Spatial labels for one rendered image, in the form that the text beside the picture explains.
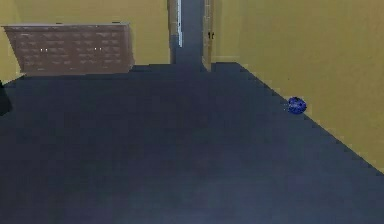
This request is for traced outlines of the tan room door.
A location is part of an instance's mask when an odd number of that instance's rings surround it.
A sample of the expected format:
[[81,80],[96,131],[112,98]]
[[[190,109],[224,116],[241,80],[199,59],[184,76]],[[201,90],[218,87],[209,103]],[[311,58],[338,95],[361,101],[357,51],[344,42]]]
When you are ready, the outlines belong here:
[[212,64],[212,39],[208,36],[208,33],[212,32],[212,16],[213,0],[204,0],[202,63],[208,72],[211,71]]

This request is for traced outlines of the brown chest of drawers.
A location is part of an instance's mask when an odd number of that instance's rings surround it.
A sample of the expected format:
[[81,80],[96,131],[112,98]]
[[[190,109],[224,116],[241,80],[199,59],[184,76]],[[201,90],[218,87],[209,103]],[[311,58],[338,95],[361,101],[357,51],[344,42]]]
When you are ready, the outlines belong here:
[[127,23],[10,24],[4,30],[26,76],[127,73],[134,65]]

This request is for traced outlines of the blue ball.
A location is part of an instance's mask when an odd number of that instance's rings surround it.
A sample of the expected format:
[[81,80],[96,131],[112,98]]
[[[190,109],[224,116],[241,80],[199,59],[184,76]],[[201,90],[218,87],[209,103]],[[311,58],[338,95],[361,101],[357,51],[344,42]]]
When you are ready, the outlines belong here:
[[306,102],[299,97],[291,97],[288,100],[288,111],[292,114],[302,114],[306,111]]

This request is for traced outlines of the black furniture piece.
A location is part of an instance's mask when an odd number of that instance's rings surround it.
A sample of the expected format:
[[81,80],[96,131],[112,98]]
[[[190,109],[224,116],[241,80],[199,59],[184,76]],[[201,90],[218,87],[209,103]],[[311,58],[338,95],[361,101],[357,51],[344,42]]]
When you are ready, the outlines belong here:
[[5,87],[0,80],[0,116],[5,115],[13,109],[11,100],[9,99]]

